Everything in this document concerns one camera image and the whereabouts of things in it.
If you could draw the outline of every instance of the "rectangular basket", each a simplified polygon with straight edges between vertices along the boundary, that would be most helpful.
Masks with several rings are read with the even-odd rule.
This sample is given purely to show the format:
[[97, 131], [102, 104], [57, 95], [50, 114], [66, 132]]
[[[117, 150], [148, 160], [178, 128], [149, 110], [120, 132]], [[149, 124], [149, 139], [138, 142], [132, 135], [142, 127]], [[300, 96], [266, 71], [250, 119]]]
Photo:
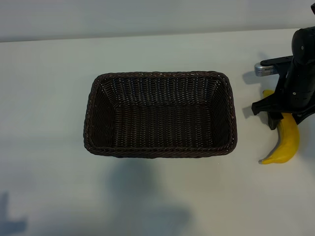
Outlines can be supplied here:
[[98, 76], [84, 123], [85, 148], [116, 157], [208, 157], [237, 143], [228, 78], [214, 71]]

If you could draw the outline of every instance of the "woven texture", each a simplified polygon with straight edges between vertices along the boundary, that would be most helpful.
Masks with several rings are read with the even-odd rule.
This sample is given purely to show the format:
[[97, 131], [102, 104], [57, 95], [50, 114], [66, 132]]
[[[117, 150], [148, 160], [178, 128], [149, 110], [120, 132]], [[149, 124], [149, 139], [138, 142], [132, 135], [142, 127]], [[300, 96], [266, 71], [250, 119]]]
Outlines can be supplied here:
[[116, 157], [225, 155], [237, 142], [232, 89], [214, 71], [98, 76], [84, 124], [86, 149]]

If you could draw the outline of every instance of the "wicker basket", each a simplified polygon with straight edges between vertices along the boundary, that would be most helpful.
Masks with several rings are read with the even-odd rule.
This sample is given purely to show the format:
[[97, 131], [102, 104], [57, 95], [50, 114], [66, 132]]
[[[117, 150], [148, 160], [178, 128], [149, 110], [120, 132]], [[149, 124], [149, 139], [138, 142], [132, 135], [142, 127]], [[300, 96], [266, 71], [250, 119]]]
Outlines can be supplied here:
[[85, 148], [116, 157], [208, 157], [236, 146], [228, 78], [214, 71], [98, 76], [84, 123]]

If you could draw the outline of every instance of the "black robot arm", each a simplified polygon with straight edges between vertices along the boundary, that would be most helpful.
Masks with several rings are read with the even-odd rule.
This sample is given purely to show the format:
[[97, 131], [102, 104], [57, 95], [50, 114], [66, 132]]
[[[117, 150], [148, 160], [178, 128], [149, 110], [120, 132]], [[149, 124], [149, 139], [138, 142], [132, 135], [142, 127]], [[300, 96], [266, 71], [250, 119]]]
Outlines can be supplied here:
[[[315, 4], [311, 8], [315, 14]], [[295, 32], [292, 52], [293, 56], [260, 63], [279, 74], [275, 93], [252, 104], [254, 115], [268, 113], [271, 129], [283, 119], [281, 113], [292, 113], [297, 124], [315, 113], [315, 27]]]

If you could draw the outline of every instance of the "white wall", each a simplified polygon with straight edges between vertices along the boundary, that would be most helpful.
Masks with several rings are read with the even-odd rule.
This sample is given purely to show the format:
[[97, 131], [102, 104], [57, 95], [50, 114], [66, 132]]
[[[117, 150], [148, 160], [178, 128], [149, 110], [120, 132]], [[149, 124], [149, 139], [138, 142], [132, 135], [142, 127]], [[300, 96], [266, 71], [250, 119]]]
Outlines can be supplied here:
[[0, 41], [303, 28], [314, 0], [1, 0]]

